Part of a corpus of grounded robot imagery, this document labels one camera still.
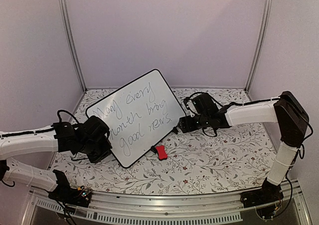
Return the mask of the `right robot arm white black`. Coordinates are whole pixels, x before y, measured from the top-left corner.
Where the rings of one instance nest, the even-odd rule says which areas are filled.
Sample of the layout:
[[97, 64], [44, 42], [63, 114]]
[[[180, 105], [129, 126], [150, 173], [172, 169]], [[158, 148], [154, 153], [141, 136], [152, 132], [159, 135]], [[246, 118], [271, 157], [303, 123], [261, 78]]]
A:
[[231, 102], [218, 108], [219, 103], [208, 93], [194, 93], [183, 101], [187, 110], [193, 104], [192, 115], [179, 119], [178, 127], [183, 133], [212, 128], [230, 128], [249, 123], [277, 123], [281, 143], [275, 162], [258, 191], [258, 199], [268, 203], [275, 196], [280, 197], [280, 184], [294, 165], [303, 142], [311, 136], [307, 131], [313, 128], [309, 116], [290, 91], [278, 97], [248, 103]]

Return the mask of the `red whiteboard eraser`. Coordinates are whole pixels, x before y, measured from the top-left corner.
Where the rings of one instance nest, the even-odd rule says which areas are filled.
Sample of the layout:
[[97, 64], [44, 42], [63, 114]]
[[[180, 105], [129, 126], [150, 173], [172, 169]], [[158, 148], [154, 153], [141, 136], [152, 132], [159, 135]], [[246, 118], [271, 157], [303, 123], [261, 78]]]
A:
[[160, 161], [167, 159], [167, 153], [165, 151], [165, 147], [163, 145], [159, 145], [155, 147], [156, 153], [158, 155], [158, 159]]

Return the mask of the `white whiteboard with black frame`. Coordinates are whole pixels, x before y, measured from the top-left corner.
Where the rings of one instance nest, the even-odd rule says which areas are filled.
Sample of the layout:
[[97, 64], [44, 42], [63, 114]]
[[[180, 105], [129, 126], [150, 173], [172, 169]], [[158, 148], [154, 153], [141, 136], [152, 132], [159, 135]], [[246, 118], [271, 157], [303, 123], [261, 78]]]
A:
[[111, 153], [123, 168], [137, 162], [186, 115], [157, 69], [93, 103], [85, 114], [108, 125]]

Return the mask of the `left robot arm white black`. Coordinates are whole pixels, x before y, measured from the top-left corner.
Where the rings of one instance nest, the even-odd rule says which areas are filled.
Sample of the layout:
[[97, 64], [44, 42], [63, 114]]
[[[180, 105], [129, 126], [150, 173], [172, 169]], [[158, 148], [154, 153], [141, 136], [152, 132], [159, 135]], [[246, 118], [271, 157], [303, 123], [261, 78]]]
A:
[[18, 182], [54, 192], [63, 202], [74, 198], [65, 174], [23, 164], [14, 159], [18, 155], [38, 152], [71, 152], [85, 154], [93, 164], [107, 157], [112, 149], [110, 129], [96, 116], [84, 123], [71, 124], [59, 120], [52, 125], [19, 132], [0, 133], [0, 179]]

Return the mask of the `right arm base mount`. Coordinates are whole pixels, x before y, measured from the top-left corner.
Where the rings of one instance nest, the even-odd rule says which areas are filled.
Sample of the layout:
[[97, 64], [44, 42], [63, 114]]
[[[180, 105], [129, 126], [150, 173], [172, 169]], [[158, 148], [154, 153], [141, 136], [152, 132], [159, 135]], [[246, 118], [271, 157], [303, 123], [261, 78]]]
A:
[[283, 192], [280, 186], [262, 187], [257, 190], [243, 192], [240, 194], [240, 202], [244, 208], [255, 207], [279, 201], [284, 198]]

